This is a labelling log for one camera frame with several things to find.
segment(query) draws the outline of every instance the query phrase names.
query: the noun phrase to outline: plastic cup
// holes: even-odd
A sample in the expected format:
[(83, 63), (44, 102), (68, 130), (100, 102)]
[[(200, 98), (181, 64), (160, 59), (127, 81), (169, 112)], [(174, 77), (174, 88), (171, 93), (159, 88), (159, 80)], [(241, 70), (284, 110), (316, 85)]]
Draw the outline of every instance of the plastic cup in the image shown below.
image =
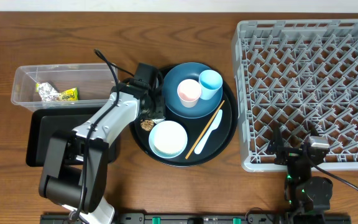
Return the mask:
[(201, 85), (200, 98), (203, 100), (211, 99), (223, 85), (222, 76), (214, 70), (205, 70), (201, 72), (198, 77), (198, 82)]
[(183, 106), (192, 108), (201, 96), (201, 86), (196, 80), (186, 79), (178, 85), (178, 96)]

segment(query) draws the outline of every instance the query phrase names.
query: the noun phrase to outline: light blue cup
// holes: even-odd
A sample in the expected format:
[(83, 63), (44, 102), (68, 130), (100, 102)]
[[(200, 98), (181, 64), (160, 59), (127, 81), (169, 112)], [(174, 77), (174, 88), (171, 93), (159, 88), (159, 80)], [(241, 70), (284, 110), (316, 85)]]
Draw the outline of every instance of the light blue cup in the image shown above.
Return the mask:
[(201, 85), (200, 98), (203, 100), (211, 99), (223, 85), (222, 76), (214, 70), (205, 70), (201, 72), (198, 77), (198, 82)]

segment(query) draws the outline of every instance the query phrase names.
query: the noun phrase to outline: clear plastic bin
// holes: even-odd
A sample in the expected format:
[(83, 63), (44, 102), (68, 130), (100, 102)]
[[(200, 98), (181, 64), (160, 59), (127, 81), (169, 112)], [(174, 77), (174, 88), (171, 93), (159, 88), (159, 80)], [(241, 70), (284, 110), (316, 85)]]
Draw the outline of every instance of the clear plastic bin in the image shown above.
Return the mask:
[[(44, 82), (51, 84), (58, 92), (77, 87), (78, 101), (43, 102), (35, 86)], [(21, 66), (16, 70), (11, 101), (31, 111), (103, 106), (114, 85), (111, 71), (105, 63)]]

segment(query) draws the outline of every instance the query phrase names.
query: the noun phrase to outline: pink cup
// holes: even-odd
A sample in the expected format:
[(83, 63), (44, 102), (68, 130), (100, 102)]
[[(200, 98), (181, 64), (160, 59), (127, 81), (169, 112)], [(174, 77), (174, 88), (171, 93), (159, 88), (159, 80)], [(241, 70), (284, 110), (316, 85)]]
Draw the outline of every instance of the pink cup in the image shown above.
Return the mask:
[(178, 85), (178, 96), (183, 106), (192, 108), (201, 96), (201, 86), (196, 80), (183, 80)]

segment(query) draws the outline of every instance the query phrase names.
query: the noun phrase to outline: black rectangular tray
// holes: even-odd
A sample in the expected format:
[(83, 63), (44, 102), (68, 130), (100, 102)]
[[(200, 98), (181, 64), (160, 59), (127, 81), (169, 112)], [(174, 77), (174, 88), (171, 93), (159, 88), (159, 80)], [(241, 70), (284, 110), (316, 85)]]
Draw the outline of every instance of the black rectangular tray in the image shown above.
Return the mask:
[[(31, 167), (44, 166), (49, 139), (57, 130), (71, 131), (85, 123), (100, 107), (41, 109), (33, 113), (25, 162)], [(115, 143), (109, 152), (115, 152)], [(109, 153), (109, 162), (115, 160), (115, 153)], [(78, 160), (65, 160), (66, 165), (80, 165)]]

